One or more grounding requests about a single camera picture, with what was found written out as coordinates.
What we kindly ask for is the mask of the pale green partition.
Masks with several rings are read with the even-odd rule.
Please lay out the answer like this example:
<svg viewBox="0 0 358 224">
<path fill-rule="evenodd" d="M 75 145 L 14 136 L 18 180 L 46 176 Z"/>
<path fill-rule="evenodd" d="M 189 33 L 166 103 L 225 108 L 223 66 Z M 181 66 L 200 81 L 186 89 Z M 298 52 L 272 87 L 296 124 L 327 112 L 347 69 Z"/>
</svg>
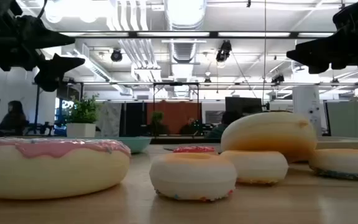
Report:
<svg viewBox="0 0 358 224">
<path fill-rule="evenodd" d="M 358 138 L 358 101 L 327 102 L 325 108 L 331 136 Z"/>
</svg>

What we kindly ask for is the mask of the small green plant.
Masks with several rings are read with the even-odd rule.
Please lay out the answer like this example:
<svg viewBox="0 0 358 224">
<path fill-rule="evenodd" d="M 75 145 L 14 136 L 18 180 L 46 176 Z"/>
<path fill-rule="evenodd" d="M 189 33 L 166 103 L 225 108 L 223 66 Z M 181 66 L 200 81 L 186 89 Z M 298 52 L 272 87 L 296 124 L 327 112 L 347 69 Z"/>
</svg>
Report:
<svg viewBox="0 0 358 224">
<path fill-rule="evenodd" d="M 162 124 L 163 113 L 161 111 L 154 111 L 150 122 L 151 133 L 157 136 L 163 133 L 164 126 Z"/>
</svg>

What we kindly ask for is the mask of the teal bowl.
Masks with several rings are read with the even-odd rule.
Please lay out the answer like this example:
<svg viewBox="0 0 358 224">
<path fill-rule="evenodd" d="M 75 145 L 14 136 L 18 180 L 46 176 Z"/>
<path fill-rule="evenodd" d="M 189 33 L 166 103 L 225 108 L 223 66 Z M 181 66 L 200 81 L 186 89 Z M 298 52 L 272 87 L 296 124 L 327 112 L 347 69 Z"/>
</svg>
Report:
<svg viewBox="0 0 358 224">
<path fill-rule="evenodd" d="M 150 144 L 152 138 L 150 137 L 119 137 L 117 141 L 125 144 L 132 154 L 138 154 L 143 152 Z"/>
</svg>

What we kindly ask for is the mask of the small donut with blue sprinkles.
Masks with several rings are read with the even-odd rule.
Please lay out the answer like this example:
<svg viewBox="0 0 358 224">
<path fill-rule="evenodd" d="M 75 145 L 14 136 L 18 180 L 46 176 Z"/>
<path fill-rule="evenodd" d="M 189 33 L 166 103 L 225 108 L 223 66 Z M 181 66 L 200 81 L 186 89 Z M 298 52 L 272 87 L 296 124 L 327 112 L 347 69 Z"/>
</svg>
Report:
<svg viewBox="0 0 358 224">
<path fill-rule="evenodd" d="M 308 164 L 319 176 L 358 180 L 358 149 L 318 149 Z"/>
</svg>

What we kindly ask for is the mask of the black monitor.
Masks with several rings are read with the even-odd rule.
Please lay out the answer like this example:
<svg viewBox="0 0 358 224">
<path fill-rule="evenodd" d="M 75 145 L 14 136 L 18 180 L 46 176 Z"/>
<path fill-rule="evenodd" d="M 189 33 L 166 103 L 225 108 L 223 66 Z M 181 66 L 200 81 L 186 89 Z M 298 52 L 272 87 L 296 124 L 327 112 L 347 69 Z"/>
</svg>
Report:
<svg viewBox="0 0 358 224">
<path fill-rule="evenodd" d="M 260 98 L 225 97 L 226 111 L 236 111 L 240 115 L 254 114 L 262 111 Z"/>
</svg>

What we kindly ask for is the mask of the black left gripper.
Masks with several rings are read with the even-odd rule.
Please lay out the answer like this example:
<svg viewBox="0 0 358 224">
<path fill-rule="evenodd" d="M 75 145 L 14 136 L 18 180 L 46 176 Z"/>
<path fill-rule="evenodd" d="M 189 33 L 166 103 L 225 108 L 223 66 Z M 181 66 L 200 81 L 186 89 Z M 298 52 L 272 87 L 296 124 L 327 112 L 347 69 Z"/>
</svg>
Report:
<svg viewBox="0 0 358 224">
<path fill-rule="evenodd" d="M 85 59 L 58 54 L 51 60 L 42 59 L 40 47 L 74 43 L 74 37 L 47 29 L 38 17 L 0 14 L 0 68 L 9 71 L 12 67 L 22 67 L 29 71 L 38 67 L 34 82 L 44 91 L 55 91 L 65 73 L 83 65 Z"/>
</svg>

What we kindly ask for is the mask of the person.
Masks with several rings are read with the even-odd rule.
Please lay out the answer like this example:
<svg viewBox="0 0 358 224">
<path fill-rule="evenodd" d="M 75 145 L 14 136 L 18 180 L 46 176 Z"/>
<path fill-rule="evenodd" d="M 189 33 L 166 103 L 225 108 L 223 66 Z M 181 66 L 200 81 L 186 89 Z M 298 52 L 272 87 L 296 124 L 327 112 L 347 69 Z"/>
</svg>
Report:
<svg viewBox="0 0 358 224">
<path fill-rule="evenodd" d="M 179 134 L 181 135 L 194 135 L 197 132 L 197 128 L 195 126 L 195 119 L 188 118 L 187 123 L 181 127 Z"/>
<path fill-rule="evenodd" d="M 205 139 L 221 139 L 225 129 L 233 122 L 240 118 L 240 114 L 236 111 L 225 111 L 221 118 L 221 123 L 214 127 L 206 136 Z"/>
<path fill-rule="evenodd" d="M 22 135 L 27 126 L 27 119 L 20 101 L 10 101 L 8 112 L 0 122 L 0 130 Z"/>
</svg>

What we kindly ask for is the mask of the small donut with yellow sprinkles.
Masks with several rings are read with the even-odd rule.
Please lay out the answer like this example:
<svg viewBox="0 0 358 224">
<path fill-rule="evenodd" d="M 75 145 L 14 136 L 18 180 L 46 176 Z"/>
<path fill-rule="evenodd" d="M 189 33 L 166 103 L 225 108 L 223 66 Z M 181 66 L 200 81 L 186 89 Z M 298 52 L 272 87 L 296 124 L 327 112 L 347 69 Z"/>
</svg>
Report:
<svg viewBox="0 0 358 224">
<path fill-rule="evenodd" d="M 234 164 L 237 183 L 274 185 L 288 172 L 288 162 L 280 152 L 224 151 L 223 158 Z"/>
</svg>

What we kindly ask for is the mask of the small red frosted donut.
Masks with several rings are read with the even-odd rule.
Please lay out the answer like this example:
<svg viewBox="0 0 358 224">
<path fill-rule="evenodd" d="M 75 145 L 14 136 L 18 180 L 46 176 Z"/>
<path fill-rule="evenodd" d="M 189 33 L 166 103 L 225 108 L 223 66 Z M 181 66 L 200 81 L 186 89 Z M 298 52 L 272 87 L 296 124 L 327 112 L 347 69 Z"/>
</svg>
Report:
<svg viewBox="0 0 358 224">
<path fill-rule="evenodd" d="M 173 150 L 174 153 L 207 153 L 207 154 L 216 154 L 214 147 L 211 146 L 181 146 Z"/>
</svg>

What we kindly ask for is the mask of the large pink frosted donut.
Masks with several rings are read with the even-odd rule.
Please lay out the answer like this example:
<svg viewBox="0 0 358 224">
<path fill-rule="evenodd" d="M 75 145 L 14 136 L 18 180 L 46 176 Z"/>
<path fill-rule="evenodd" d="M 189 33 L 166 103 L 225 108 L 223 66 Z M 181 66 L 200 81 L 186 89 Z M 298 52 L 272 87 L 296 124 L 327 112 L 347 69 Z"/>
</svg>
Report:
<svg viewBox="0 0 358 224">
<path fill-rule="evenodd" d="M 119 184 L 131 150 L 116 140 L 0 141 L 0 198 L 90 194 Z"/>
</svg>

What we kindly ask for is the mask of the small donut with rainbow sprinkles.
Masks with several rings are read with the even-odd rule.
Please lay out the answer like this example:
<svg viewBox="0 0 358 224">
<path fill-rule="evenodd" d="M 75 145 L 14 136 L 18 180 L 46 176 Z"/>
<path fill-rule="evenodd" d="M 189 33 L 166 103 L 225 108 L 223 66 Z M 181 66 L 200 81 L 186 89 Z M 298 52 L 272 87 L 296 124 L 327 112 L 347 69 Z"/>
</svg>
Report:
<svg viewBox="0 0 358 224">
<path fill-rule="evenodd" d="M 183 152 L 156 157 L 149 176 L 158 195 L 215 201 L 232 194 L 237 172 L 234 164 L 221 156 Z"/>
</svg>

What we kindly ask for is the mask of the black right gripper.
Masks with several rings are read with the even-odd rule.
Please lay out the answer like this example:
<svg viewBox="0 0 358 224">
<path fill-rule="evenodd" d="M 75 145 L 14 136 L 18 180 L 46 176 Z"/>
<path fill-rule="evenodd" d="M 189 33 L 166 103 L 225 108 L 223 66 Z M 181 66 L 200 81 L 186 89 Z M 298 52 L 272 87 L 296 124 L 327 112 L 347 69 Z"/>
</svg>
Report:
<svg viewBox="0 0 358 224">
<path fill-rule="evenodd" d="M 344 6 L 333 16 L 339 40 L 340 64 L 358 67 L 358 1 Z M 287 58 L 302 66 L 308 67 L 308 73 L 320 74 L 329 69 L 330 62 L 324 59 L 324 48 L 328 37 L 333 32 L 299 32 L 297 37 L 312 38 L 313 40 L 295 44 L 293 50 L 286 53 Z"/>
</svg>

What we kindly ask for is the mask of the grey patterned panel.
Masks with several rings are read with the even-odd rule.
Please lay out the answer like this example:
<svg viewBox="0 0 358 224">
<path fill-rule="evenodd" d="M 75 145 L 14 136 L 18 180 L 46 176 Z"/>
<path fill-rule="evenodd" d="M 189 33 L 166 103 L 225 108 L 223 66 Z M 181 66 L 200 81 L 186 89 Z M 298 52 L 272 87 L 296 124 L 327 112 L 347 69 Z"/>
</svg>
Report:
<svg viewBox="0 0 358 224">
<path fill-rule="evenodd" d="M 105 101 L 99 108 L 96 126 L 101 137 L 118 137 L 121 122 L 121 103 Z"/>
</svg>

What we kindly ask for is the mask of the black overhead beam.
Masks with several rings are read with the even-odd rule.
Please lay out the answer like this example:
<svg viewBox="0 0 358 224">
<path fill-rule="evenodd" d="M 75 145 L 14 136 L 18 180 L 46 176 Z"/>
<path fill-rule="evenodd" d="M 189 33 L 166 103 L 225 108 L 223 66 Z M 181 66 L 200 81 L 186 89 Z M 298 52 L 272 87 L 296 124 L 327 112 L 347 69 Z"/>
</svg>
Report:
<svg viewBox="0 0 358 224">
<path fill-rule="evenodd" d="M 83 31 L 61 32 L 78 39 L 319 39 L 333 32 L 237 32 L 237 31 Z"/>
</svg>

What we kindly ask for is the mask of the large chocolate drizzled donut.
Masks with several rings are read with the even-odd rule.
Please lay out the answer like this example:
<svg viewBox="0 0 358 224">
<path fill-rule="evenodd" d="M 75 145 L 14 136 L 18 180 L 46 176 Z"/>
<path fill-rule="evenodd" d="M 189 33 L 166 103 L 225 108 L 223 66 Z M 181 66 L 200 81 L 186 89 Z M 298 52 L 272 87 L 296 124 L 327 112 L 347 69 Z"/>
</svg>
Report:
<svg viewBox="0 0 358 224">
<path fill-rule="evenodd" d="M 222 151 L 277 151 L 289 163 L 307 161 L 317 143 L 310 121 L 289 111 L 242 117 L 231 123 L 221 137 Z"/>
</svg>

